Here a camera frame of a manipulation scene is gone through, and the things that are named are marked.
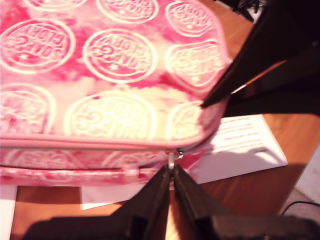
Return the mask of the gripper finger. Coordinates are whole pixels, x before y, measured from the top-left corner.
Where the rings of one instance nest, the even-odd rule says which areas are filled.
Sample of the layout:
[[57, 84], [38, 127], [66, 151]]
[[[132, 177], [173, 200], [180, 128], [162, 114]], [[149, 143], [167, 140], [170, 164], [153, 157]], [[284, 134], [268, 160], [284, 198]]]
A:
[[312, 47], [232, 94], [224, 115], [320, 114], [320, 49]]
[[175, 165], [173, 168], [173, 184], [179, 202], [191, 221], [230, 214], [226, 207], [197, 184], [180, 165]]
[[226, 98], [273, 64], [298, 54], [309, 42], [307, 29], [288, 11], [266, 9], [202, 107]]
[[163, 166], [136, 195], [111, 216], [134, 216], [145, 219], [154, 217], [161, 204], [169, 199], [170, 173], [168, 166]]

